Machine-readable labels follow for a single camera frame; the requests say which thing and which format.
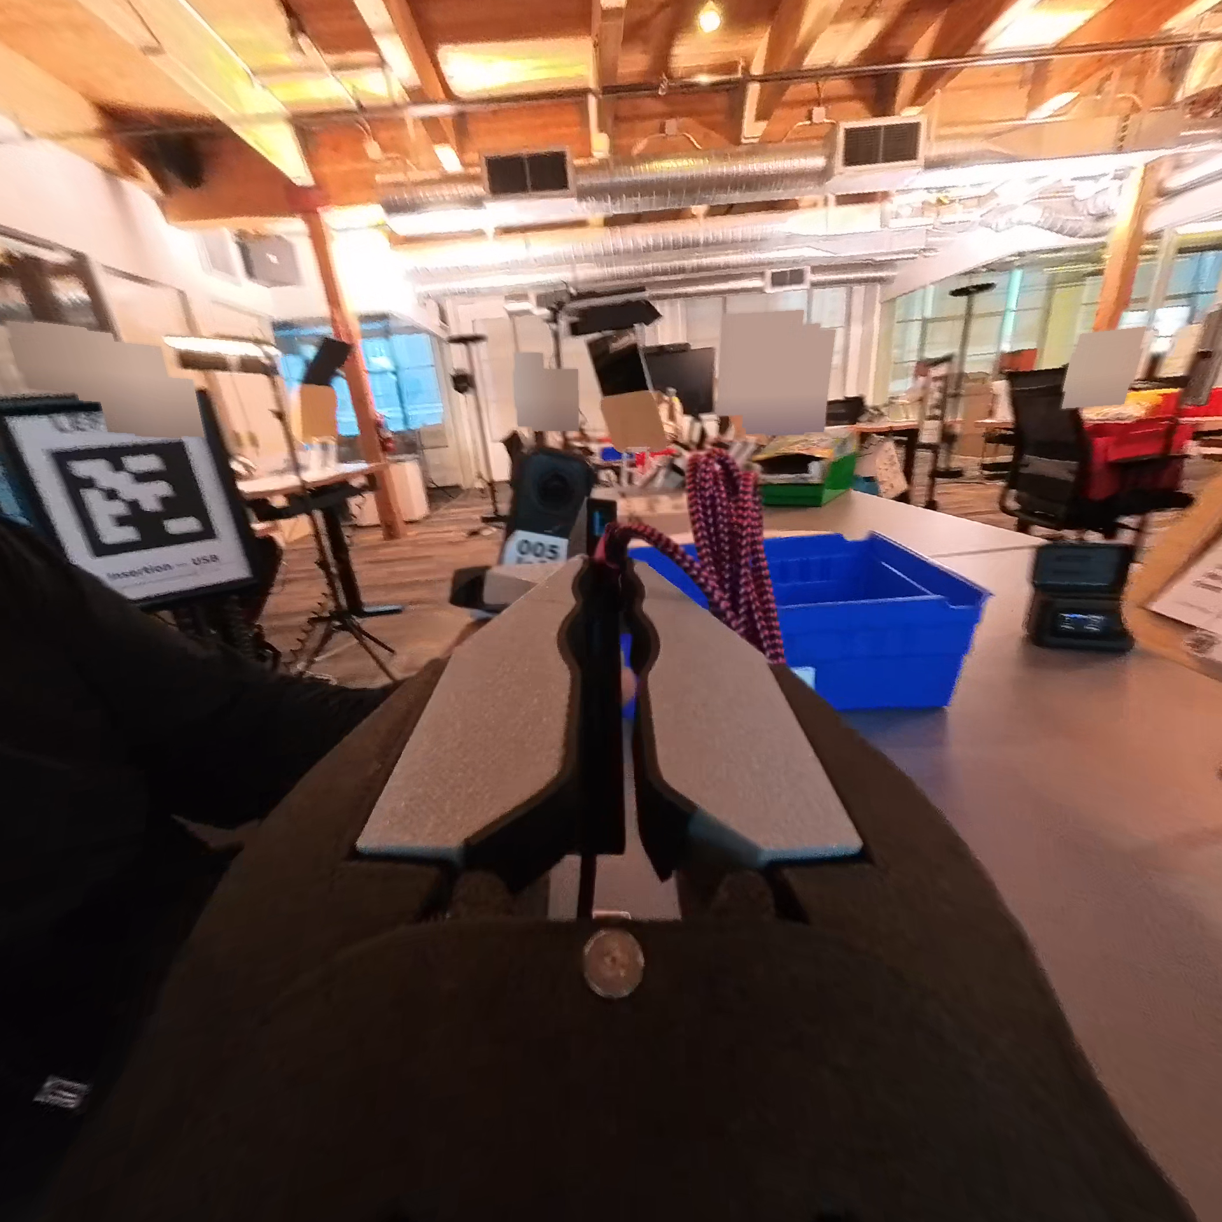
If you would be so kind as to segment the red plastic crate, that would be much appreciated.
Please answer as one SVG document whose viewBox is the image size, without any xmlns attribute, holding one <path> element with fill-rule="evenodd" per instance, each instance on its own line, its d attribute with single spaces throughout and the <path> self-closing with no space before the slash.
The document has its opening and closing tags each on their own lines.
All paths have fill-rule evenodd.
<svg viewBox="0 0 1222 1222">
<path fill-rule="evenodd" d="M 1080 424 L 1087 437 L 1085 499 L 1176 492 L 1194 439 L 1220 431 L 1220 388 L 1200 406 L 1184 406 L 1183 391 L 1129 393 L 1121 406 L 1085 409 Z"/>
</svg>

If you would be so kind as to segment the green cardboard box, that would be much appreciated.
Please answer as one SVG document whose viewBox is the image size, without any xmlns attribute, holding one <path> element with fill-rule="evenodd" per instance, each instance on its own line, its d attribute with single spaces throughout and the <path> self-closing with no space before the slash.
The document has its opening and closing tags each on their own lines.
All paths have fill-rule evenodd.
<svg viewBox="0 0 1222 1222">
<path fill-rule="evenodd" d="M 858 434 L 775 437 L 750 456 L 765 508 L 823 508 L 854 487 Z"/>
</svg>

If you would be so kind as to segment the silver ventilation duct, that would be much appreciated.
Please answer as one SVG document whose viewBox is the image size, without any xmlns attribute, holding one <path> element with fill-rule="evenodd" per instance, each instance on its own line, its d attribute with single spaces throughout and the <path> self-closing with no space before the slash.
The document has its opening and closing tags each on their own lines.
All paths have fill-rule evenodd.
<svg viewBox="0 0 1222 1222">
<path fill-rule="evenodd" d="M 1183 109 L 942 139 L 906 116 L 832 125 L 819 141 L 502 157 L 479 175 L 387 188 L 379 214 L 413 288 L 438 303 L 870 269 L 888 284 L 943 252 L 1096 245 L 1136 169 L 1168 165 L 1176 199 L 1216 180 L 1216 163 L 1220 116 Z"/>
</svg>

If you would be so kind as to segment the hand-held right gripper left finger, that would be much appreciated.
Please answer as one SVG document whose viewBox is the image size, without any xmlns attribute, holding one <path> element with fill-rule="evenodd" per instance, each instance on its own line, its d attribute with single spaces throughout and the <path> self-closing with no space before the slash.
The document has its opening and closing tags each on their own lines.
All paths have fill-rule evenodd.
<svg viewBox="0 0 1222 1222">
<path fill-rule="evenodd" d="M 534 883 L 578 853 L 579 585 L 571 559 L 447 659 L 371 816 L 359 860 Z"/>
</svg>

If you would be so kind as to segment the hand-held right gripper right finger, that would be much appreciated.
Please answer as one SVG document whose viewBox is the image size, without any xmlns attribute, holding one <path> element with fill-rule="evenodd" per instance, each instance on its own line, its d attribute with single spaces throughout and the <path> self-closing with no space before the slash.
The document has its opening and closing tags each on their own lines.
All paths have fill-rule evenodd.
<svg viewBox="0 0 1222 1222">
<path fill-rule="evenodd" d="M 659 880 L 862 856 L 765 656 L 647 565 L 629 565 L 636 825 Z"/>
</svg>

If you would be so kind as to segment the blue plastic bin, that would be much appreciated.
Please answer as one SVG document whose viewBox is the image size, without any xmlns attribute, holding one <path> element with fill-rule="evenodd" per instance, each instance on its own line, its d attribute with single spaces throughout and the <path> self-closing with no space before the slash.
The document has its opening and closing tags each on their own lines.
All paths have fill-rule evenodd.
<svg viewBox="0 0 1222 1222">
<path fill-rule="evenodd" d="M 639 700 L 704 726 L 765 723 L 779 672 L 838 713 L 942 711 L 990 601 L 878 534 L 733 531 L 681 545 L 614 525 L 596 558 L 623 573 L 639 619 Z"/>
</svg>

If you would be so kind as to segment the black computer monitor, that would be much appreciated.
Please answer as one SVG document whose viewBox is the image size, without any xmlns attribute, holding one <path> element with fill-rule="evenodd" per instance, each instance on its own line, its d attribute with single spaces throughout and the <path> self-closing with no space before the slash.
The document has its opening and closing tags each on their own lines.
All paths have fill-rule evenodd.
<svg viewBox="0 0 1222 1222">
<path fill-rule="evenodd" d="M 717 348 L 661 344 L 645 348 L 645 368 L 656 393 L 675 395 L 685 415 L 713 413 Z"/>
</svg>

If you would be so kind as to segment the black-framed marker sign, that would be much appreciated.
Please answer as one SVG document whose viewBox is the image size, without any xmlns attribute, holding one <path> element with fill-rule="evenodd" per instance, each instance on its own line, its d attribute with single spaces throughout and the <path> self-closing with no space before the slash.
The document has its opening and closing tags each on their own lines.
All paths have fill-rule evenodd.
<svg viewBox="0 0 1222 1222">
<path fill-rule="evenodd" d="M 116 434 L 76 398 L 3 398 L 3 523 L 146 611 L 250 594 L 260 566 L 215 409 L 199 439 Z"/>
</svg>

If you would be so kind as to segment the black office chair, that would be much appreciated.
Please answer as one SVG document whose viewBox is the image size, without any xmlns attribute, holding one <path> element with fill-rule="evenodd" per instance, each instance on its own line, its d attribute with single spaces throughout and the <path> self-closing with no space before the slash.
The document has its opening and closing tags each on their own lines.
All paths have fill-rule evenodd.
<svg viewBox="0 0 1222 1222">
<path fill-rule="evenodd" d="M 1066 369 L 1004 376 L 1015 442 L 998 511 L 1015 523 L 1015 530 L 1092 534 L 1110 540 L 1121 531 L 1138 537 L 1154 514 L 1186 511 L 1194 495 L 1184 492 L 1183 478 L 1176 492 L 1085 499 L 1087 437 L 1080 424 L 1082 410 L 1062 406 L 1065 376 Z"/>
</svg>

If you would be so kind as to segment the black device with small display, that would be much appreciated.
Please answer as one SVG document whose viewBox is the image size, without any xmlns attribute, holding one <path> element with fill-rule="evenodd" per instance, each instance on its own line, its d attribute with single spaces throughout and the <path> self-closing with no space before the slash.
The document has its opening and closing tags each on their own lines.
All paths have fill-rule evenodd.
<svg viewBox="0 0 1222 1222">
<path fill-rule="evenodd" d="M 1136 547 L 1129 543 L 1041 543 L 1031 552 L 1024 638 L 1043 649 L 1126 654 L 1136 640 L 1121 596 Z"/>
</svg>

